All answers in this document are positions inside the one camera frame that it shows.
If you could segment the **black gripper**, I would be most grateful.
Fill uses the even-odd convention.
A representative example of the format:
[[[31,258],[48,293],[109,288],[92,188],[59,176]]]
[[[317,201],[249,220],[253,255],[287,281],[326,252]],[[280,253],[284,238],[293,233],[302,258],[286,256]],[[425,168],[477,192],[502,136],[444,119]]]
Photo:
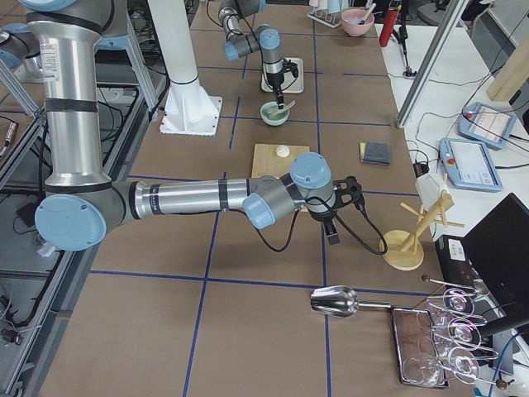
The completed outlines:
[[[326,218],[333,218],[331,209],[336,202],[336,195],[330,194],[328,198],[312,195],[307,198],[307,210],[313,219],[322,222]],[[323,223],[326,239],[330,244],[339,244],[340,238],[333,219],[328,219]]]
[[[274,90],[275,102],[278,105],[278,109],[283,109],[284,95],[281,86],[284,83],[284,73],[282,71],[278,73],[265,72],[264,76],[268,87]]]

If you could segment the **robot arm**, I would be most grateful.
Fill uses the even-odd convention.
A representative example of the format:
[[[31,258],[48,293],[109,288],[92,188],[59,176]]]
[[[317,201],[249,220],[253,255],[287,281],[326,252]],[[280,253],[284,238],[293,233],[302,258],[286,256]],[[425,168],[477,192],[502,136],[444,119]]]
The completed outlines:
[[[126,180],[131,165],[125,165],[125,159],[139,149],[139,142],[131,142],[122,153],[122,164],[116,164],[123,175],[111,177],[102,165],[95,50],[126,22],[127,1],[124,6],[120,1],[19,2],[39,42],[44,72],[52,171],[44,182],[35,225],[46,242],[61,251],[84,251],[110,231],[150,216],[238,212],[246,215],[269,249],[281,252],[303,208],[322,224],[331,244],[340,241],[334,222],[340,220],[336,210],[342,205],[336,182],[326,159],[311,151],[297,156],[280,177],[147,184]],[[147,2],[166,67],[168,97],[161,132],[214,136],[222,98],[209,96],[200,83],[184,1]],[[240,19],[265,7],[266,1],[222,1],[218,21],[227,35],[226,55],[260,53],[283,111],[282,78],[290,65],[281,55],[279,33],[270,25],[250,34],[237,29]],[[290,213],[294,215],[288,240],[274,248],[260,230]]]
[[[280,49],[281,40],[277,30],[270,25],[261,25],[254,31],[244,33],[240,20],[264,11],[265,1],[221,1],[218,21],[226,33],[224,52],[229,61],[238,60],[259,52],[267,84],[271,87],[279,109],[284,108],[282,84],[287,72],[287,61]]]

